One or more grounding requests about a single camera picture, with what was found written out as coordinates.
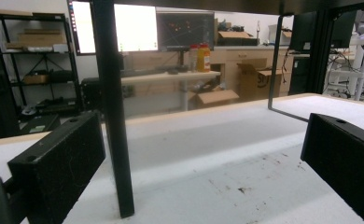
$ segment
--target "white table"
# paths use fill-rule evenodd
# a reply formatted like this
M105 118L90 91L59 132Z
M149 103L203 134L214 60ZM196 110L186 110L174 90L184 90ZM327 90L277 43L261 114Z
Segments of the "white table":
M364 128L362 103L305 94L273 105ZM64 223L364 223L300 160L307 123L268 110L267 101L126 124L135 215L119 217L107 157ZM6 162L41 136L0 140L0 176L9 178Z
M201 78L213 78L220 76L220 72L190 72L179 73L177 75L170 75L168 73L140 76L140 77L123 77L121 79L122 85L135 85L135 84L146 84L146 83L157 83L162 81L181 81L182 83L182 109L184 111L188 110L188 81L197 80Z

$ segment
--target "yellow container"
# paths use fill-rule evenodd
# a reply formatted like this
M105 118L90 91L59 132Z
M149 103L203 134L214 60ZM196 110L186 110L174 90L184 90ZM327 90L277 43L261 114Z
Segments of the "yellow container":
M211 50L207 44L201 44L197 51L197 71L209 72L211 70L210 63Z

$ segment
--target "yellow bottle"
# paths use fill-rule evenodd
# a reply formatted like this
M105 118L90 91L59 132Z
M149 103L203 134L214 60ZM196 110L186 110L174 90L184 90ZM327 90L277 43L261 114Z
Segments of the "yellow bottle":
M197 51L197 71L198 72L209 72L211 70L210 63L211 50L207 44L201 44Z

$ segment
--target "white screen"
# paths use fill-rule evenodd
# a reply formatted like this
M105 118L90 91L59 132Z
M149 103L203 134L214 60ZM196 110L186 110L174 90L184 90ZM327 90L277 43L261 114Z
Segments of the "white screen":
M115 5L119 51L157 50L156 8Z
M77 35L79 52L95 53L89 2L72 2L72 29ZM157 50L156 8L115 5L119 51Z

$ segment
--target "bright screen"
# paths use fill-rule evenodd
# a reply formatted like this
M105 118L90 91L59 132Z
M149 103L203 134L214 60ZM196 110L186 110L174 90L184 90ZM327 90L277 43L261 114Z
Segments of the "bright screen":
M91 3L68 0L77 55L95 53ZM115 5L119 51L157 50L156 8Z

